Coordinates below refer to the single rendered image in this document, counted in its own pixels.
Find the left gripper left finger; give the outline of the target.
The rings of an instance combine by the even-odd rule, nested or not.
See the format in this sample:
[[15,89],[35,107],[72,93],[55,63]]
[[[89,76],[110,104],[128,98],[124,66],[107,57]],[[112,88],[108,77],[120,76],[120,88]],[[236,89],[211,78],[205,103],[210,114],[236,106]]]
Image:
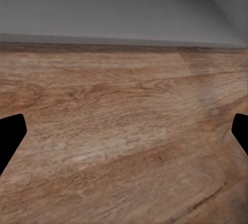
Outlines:
[[0,119],[0,176],[26,133],[22,114]]

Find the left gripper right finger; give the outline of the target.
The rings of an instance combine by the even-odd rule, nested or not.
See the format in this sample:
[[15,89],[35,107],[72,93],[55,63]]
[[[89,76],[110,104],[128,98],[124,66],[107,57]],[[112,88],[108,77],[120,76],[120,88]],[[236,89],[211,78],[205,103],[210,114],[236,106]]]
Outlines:
[[248,116],[236,114],[231,132],[248,155]]

